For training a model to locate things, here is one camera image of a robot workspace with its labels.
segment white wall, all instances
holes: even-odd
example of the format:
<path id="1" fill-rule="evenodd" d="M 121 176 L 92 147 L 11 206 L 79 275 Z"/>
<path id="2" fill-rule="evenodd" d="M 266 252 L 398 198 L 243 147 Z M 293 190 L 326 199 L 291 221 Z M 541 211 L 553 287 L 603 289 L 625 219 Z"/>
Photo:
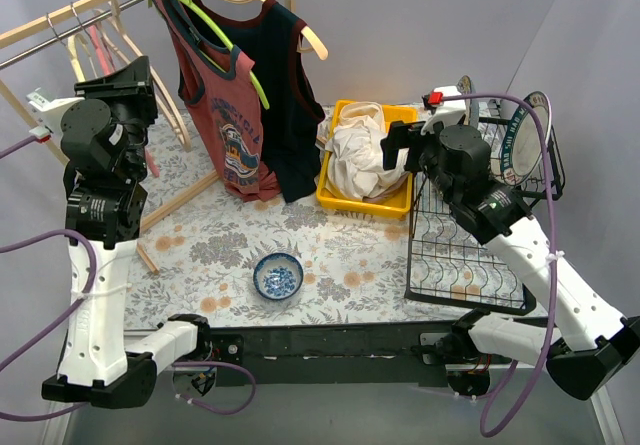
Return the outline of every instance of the white wall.
<path id="1" fill-rule="evenodd" d="M 623 313 L 640 315 L 640 0 L 556 0 L 510 91 L 553 104 L 567 172 L 560 248 Z M 627 443 L 640 443 L 640 358 L 609 385 Z"/>
<path id="2" fill-rule="evenodd" d="M 233 5 L 222 0 L 203 0 L 216 12 L 237 20 L 244 20 L 256 16 L 260 13 L 260 4 L 257 2 L 245 5 Z M 146 3 L 139 4 L 122 15 L 122 21 L 129 36 L 136 42 L 140 50 L 149 55 L 151 65 L 158 71 L 173 95 L 178 108 L 184 108 L 182 101 L 178 98 L 179 68 L 175 51 L 169 38 L 169 32 L 165 22 L 160 18 L 158 12 L 147 8 Z M 117 35 L 109 26 L 106 27 L 109 36 L 119 44 L 120 48 L 130 57 L 133 55 L 123 42 L 117 40 Z"/>
<path id="3" fill-rule="evenodd" d="M 4 32 L 71 0 L 0 0 Z M 51 37 L 43 32 L 0 50 L 6 59 Z M 73 75 L 60 46 L 3 70 L 0 78 L 18 97 L 43 86 L 54 94 L 73 93 Z M 28 127 L 0 98 L 0 149 L 27 136 Z M 62 166 L 43 145 L 32 144 L 0 163 L 0 242 L 14 243 L 64 228 Z M 50 323 L 69 304 L 69 259 L 63 239 L 0 255 L 0 357 L 4 359 Z M 31 415 L 48 411 L 40 384 L 55 373 L 64 330 L 54 332 L 33 351 L 0 374 L 0 409 Z M 43 423 L 0 423 L 0 443 L 38 443 Z"/>
<path id="4" fill-rule="evenodd" d="M 419 101 L 470 75 L 505 90 L 553 0 L 298 0 L 329 59 L 306 57 L 322 103 Z"/>

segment white plate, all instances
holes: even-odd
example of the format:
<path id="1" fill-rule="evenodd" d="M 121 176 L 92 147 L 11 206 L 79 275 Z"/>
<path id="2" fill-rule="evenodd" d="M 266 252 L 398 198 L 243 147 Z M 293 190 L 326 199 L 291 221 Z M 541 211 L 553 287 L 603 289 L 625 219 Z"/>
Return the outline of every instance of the white plate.
<path id="1" fill-rule="evenodd" d="M 545 128 L 545 145 L 551 133 L 549 99 L 542 92 L 533 92 L 524 99 L 538 115 Z M 505 132 L 498 161 L 492 161 L 495 178 L 507 185 L 519 185 L 535 170 L 542 157 L 536 124 L 529 112 L 518 107 Z"/>

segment white cloth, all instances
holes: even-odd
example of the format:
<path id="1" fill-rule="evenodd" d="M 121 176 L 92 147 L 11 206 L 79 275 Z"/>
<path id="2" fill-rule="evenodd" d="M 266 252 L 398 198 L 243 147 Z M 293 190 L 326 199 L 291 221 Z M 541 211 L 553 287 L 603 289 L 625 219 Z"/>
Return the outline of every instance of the white cloth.
<path id="1" fill-rule="evenodd" d="M 407 176 L 404 166 L 408 150 L 398 153 L 394 170 L 382 168 L 380 140 L 387 136 L 382 106 L 374 102 L 346 105 L 333 136 L 325 149 L 332 152 L 329 159 L 327 188 L 344 198 L 362 201 L 375 198 Z"/>

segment patterned fabric surface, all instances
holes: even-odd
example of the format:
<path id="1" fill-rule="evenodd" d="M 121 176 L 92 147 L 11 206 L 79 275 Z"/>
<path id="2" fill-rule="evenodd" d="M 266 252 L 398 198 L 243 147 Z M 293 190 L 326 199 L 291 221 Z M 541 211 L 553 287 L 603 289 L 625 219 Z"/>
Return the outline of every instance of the patterned fabric surface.
<path id="1" fill-rule="evenodd" d="M 326 112 L 321 133 L 331 123 L 332 108 Z M 145 213 L 213 168 L 187 114 L 185 121 L 193 140 L 189 153 L 163 117 L 149 130 L 160 177 L 143 183 Z M 198 313 L 216 327 L 441 320 L 466 313 L 403 298 L 407 239 L 408 218 L 326 210 L 313 195 L 289 205 L 280 196 L 243 203 L 218 181 L 140 238 L 160 273 L 134 259 L 125 327 L 155 328 L 174 313 Z M 281 302 L 261 297 L 252 279 L 258 261 L 274 252 L 294 255 L 304 269 L 300 291 Z"/>

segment metal rod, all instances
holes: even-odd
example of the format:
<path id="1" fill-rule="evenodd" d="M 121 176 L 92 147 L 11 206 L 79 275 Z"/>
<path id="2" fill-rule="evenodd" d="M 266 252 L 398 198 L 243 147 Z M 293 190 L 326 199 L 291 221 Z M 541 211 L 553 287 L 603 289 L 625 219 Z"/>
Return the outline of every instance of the metal rod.
<path id="1" fill-rule="evenodd" d="M 120 10 L 126 10 L 127 8 L 131 8 L 134 5 L 137 5 L 140 2 L 143 2 L 144 0 L 129 0 L 127 2 L 124 2 L 123 4 L 120 5 Z M 89 27 L 95 23 L 101 22 L 102 20 L 104 20 L 105 18 L 109 18 L 111 16 L 111 10 L 107 10 L 106 12 L 101 13 L 100 15 L 96 15 L 93 18 L 90 18 L 89 20 L 82 22 L 81 24 L 76 25 L 75 27 L 67 30 L 66 32 L 63 33 L 59 33 L 57 35 L 57 37 L 53 37 L 50 38 L 49 40 L 47 40 L 46 42 L 42 42 L 28 50 L 25 50 L 22 53 L 19 53 L 18 55 L 16 55 L 15 57 L 12 57 L 2 63 L 0 63 L 0 70 L 4 70 L 5 68 L 20 62 L 21 60 L 24 60 L 27 57 L 30 57 L 31 55 L 34 55 L 35 53 L 38 53 L 40 50 L 44 50 L 45 48 L 49 47 L 50 45 L 53 45 L 54 43 L 58 43 L 59 40 L 62 40 L 64 38 L 70 37 L 71 35 L 75 35 L 78 32 L 81 32 L 83 30 L 83 27 Z"/>

